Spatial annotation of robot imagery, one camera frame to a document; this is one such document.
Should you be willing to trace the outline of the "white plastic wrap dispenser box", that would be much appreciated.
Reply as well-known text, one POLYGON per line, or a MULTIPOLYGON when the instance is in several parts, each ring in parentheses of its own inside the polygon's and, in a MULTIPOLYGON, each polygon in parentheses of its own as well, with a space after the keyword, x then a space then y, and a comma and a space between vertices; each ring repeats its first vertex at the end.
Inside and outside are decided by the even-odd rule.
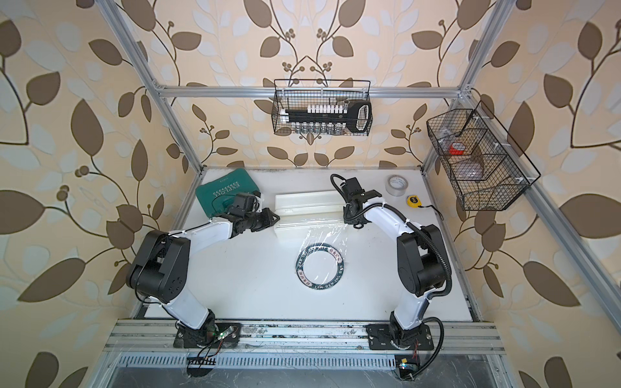
POLYGON ((344 199, 336 190, 278 194, 274 226, 278 239, 302 239, 315 229, 344 226, 344 199))

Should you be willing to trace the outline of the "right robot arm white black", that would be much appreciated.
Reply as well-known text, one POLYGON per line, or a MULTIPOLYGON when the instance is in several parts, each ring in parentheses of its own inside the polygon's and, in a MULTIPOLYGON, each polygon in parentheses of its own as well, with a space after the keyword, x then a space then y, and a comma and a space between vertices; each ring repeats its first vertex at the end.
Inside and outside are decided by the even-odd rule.
POLYGON ((452 268, 440 229, 410 220, 382 195, 362 188, 357 178, 330 176, 344 200, 343 218, 362 229, 373 224, 396 243, 397 273, 405 294, 391 313, 396 331, 412 331, 424 323, 430 302, 446 297, 453 288, 452 268))

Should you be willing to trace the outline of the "white plate dark green rim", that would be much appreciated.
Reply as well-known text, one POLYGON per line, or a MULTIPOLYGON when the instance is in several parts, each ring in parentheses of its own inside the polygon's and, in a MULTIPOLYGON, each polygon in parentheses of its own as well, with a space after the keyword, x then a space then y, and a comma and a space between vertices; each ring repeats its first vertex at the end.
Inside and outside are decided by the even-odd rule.
POLYGON ((344 274, 344 256, 325 242, 310 244, 299 253, 295 272, 309 289, 331 289, 344 274))

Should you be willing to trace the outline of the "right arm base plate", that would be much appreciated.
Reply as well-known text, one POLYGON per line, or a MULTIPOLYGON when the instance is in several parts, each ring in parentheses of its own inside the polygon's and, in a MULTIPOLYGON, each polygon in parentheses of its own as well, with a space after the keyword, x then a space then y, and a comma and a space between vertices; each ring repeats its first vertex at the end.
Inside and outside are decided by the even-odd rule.
POLYGON ((430 327, 402 330, 396 323, 377 323, 365 327, 371 350, 431 351, 434 350, 430 327))

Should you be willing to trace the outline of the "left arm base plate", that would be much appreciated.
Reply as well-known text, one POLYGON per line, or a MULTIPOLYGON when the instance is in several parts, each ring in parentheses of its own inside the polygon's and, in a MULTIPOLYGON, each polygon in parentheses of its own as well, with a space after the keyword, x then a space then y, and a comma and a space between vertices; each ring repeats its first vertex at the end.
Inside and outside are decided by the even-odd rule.
POLYGON ((238 346, 241 338, 241 323, 205 323, 200 329, 191 329, 176 322, 175 349, 203 349, 223 344, 225 349, 238 346))

